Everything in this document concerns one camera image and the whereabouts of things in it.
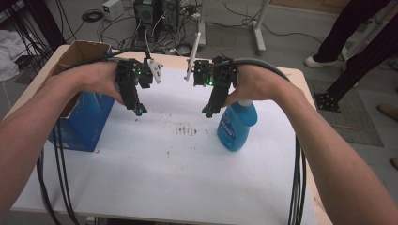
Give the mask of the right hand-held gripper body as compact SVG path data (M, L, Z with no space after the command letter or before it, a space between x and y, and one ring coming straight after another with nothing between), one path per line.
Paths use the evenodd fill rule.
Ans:
M184 79L188 81L190 77L193 77L194 86L211 86L212 91L207 105L210 111L221 110L231 84L237 81L234 60L225 56L216 56L212 60L196 59L199 37L200 34L196 33Z

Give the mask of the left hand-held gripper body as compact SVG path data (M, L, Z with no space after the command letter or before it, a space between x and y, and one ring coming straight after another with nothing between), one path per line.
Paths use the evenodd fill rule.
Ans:
M116 67L115 81L119 87L123 103L128 110L140 108L137 85L149 88L153 82L161 83L163 65L154 59L146 58L144 62L136 59L119 60Z

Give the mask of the person's left hand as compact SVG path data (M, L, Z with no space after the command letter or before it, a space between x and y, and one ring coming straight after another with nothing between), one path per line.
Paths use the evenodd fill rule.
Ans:
M123 104L115 84L116 63L97 62L78 66L56 76L60 85L57 93L64 101L71 100L77 93L93 92L112 97Z

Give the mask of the person's right hand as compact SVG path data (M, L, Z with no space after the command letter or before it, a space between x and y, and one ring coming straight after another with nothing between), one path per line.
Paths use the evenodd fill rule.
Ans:
M305 100L303 92L290 81L259 66L238 65L237 84L224 105L241 100L273 100L282 107Z

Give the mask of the blue spray bottle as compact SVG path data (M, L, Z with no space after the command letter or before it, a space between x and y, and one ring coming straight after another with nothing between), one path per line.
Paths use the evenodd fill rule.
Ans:
M250 128L257 123L257 112L251 100L240 100L229 105L219 122L217 135L223 146L238 151L247 141Z

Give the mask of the blue cardboard box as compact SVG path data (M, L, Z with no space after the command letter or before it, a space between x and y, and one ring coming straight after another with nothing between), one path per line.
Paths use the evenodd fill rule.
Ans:
M84 60L110 54L109 44L76 40L52 68L58 75L66 68ZM75 95L60 115L61 141L64 149L93 152L115 100L112 97L81 92Z

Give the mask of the white metal stand leg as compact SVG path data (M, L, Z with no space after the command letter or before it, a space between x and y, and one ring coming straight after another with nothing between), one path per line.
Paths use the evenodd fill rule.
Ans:
M256 43L256 48L257 48L257 54L264 53L266 49L265 41L263 38L263 34L261 31L262 23L266 17L267 13L267 8L271 0L262 0L262 7L259 12L258 17L253 20L252 22L252 29L253 29L253 35L254 35L254 40Z
M205 20L205 0L197 0L199 5L199 19L197 21L197 32L200 34L198 46L206 45L206 20Z

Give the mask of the black computer tower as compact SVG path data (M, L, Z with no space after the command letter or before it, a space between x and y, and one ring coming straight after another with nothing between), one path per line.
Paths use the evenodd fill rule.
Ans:
M135 0L133 3L135 17L143 25L152 25L154 22L154 0Z

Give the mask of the white table cover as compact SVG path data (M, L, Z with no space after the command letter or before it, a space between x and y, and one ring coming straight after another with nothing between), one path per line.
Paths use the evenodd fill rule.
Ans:
M228 151L220 116L202 109L210 87L166 67L139 93L141 116L115 104L93 153L65 153L78 215L205 224L285 225L295 163L295 132L280 107L258 101L247 141Z

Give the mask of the white power supply box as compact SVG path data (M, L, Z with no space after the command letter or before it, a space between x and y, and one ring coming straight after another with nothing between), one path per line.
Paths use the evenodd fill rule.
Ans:
M107 0L102 4L104 17L108 21L114 21L124 14L123 3L121 0Z

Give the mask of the white cloth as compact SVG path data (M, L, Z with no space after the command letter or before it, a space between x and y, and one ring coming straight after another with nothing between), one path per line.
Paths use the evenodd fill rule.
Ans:
M17 32L0 30L0 82L19 74L15 61L23 55L26 47Z

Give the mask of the grey floor mat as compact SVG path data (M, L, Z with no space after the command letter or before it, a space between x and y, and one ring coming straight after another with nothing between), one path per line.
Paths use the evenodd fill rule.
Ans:
M318 112L347 142L384 146L356 88L339 101L336 110L327 111L319 107L315 96L324 93L331 82L308 80L307 84Z

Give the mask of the beige shoe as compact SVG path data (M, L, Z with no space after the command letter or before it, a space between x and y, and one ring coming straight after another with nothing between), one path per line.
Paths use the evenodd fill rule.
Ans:
M388 117L398 122L398 108L390 104L379 104L376 107L381 113L384 113Z

